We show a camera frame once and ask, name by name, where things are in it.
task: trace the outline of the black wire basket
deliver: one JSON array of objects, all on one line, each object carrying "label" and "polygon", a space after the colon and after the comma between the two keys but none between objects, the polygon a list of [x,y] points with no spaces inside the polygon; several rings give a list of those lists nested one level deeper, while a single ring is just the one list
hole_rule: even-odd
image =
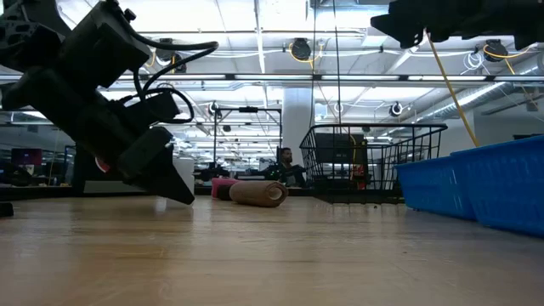
[{"label": "black wire basket", "polygon": [[324,124],[300,149],[307,185],[333,203],[403,203],[396,165],[437,158],[445,124]]}]

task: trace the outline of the blue bin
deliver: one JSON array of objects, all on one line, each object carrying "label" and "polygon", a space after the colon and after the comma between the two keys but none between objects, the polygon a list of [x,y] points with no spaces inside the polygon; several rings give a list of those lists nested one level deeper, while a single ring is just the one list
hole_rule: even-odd
[{"label": "blue bin", "polygon": [[544,235],[544,136],[452,156],[481,224]]},{"label": "blue bin", "polygon": [[431,213],[475,220],[454,171],[455,157],[398,165],[406,205]]}]

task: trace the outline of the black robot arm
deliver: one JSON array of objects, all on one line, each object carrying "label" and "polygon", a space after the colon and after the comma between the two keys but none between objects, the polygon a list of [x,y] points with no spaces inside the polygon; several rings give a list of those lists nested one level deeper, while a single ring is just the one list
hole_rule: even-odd
[{"label": "black robot arm", "polygon": [[427,29],[436,43],[451,36],[513,35],[520,50],[544,41],[543,14],[542,0],[396,0],[371,24],[402,48],[421,43]]},{"label": "black robot arm", "polygon": [[[130,26],[136,16],[117,0],[100,1],[73,31],[64,24],[54,0],[24,0],[0,17],[0,64],[24,72],[5,87],[3,108],[31,105],[78,144],[122,173],[124,181],[184,203],[194,196],[172,164],[172,135],[157,122],[193,119],[189,101],[173,88],[150,88],[162,73],[217,49],[216,42],[174,45],[153,42]],[[165,67],[141,88],[139,69],[150,49],[204,51]],[[140,101],[133,96],[109,101],[97,87],[108,88],[125,71],[132,71]],[[190,119],[176,120],[178,95],[190,109]]]}]

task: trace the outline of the wooden surface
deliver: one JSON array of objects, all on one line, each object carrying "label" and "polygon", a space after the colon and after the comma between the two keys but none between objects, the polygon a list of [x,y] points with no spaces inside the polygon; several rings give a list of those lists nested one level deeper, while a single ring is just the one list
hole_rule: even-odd
[{"label": "wooden surface", "polygon": [[0,305],[544,304],[544,240],[403,206],[15,202]]}]

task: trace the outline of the man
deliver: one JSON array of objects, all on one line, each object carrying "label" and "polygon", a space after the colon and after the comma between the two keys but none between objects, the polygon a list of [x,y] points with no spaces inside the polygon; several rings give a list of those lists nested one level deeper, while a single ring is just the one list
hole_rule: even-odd
[{"label": "man", "polygon": [[290,148],[280,150],[280,182],[286,187],[304,187],[304,168],[299,165],[292,166],[292,152]]}]

